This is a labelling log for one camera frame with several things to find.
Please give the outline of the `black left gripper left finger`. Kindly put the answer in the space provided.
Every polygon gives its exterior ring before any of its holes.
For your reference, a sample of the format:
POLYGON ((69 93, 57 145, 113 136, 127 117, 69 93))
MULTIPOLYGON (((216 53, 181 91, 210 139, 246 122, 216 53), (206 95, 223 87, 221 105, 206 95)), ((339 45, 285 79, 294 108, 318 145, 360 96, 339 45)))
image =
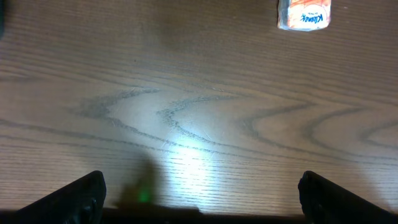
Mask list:
POLYGON ((15 212, 1 212, 1 223, 101 223, 105 198, 103 173, 96 170, 15 212))

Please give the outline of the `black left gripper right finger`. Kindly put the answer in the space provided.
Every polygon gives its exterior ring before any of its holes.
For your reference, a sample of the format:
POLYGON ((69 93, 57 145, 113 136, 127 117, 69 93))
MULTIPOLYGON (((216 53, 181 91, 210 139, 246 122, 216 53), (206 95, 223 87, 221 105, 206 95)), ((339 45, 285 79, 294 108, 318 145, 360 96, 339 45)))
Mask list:
POLYGON ((298 183, 299 199, 308 223, 397 224, 397 215, 306 171, 298 183))

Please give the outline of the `orange small snack packet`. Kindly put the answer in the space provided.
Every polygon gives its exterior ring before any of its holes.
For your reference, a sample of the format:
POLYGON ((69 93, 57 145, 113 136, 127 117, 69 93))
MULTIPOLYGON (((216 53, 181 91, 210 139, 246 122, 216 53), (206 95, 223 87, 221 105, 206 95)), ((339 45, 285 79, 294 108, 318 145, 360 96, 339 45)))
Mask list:
POLYGON ((277 26, 283 30, 310 32, 331 21, 331 0, 278 0, 277 26))

